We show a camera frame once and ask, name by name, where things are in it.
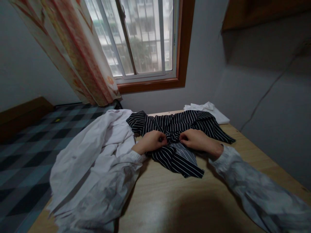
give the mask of black and white striped garment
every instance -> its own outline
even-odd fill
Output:
[[[198,129],[207,136],[229,144],[235,142],[235,139],[222,131],[216,122],[215,117],[203,111],[188,110],[175,115],[147,116],[144,111],[132,113],[126,122],[132,128],[134,133],[144,136],[152,130],[163,132],[167,137],[168,145],[158,150],[147,152],[146,156],[152,157],[156,162],[169,169],[172,172],[180,173],[184,177],[202,178],[204,170],[196,164],[176,152],[171,143],[178,143],[179,136],[188,129]]]

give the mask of white cloth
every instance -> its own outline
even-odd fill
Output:
[[[209,163],[230,189],[241,198],[248,216],[266,232],[311,232],[311,209],[290,193],[257,171],[232,147]]]
[[[219,125],[229,124],[230,122],[230,120],[224,114],[222,114],[211,102],[207,102],[206,104],[203,105],[196,105],[196,104],[185,105],[184,110],[185,111],[197,110],[209,112],[216,118],[216,121]]]
[[[145,160],[132,151],[131,110],[109,110],[74,137],[56,158],[50,176],[54,213],[61,231],[105,229],[122,207]]]

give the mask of shirt cuff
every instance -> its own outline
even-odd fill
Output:
[[[143,163],[146,160],[145,154],[138,154],[137,152],[133,151],[132,149],[129,150],[128,155],[133,159],[135,162]]]
[[[233,147],[229,147],[226,145],[223,145],[223,146],[224,146],[224,151],[216,161],[212,161],[211,159],[208,159],[208,162],[215,168],[229,167],[235,155],[240,157],[240,154]]]

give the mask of hand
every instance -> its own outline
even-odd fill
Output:
[[[153,130],[146,133],[144,137],[132,147],[132,150],[142,155],[148,151],[159,149],[165,145],[167,145],[166,135],[160,131]]]
[[[224,147],[217,141],[209,138],[204,132],[196,129],[189,129],[180,134],[179,140],[182,144],[195,150],[202,150],[217,159],[224,151]]]

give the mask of person's left hand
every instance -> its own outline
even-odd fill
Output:
[[[132,147],[132,150],[142,155],[148,151],[159,149],[165,145],[167,145],[166,135],[160,131],[153,130],[146,133],[144,137]]]

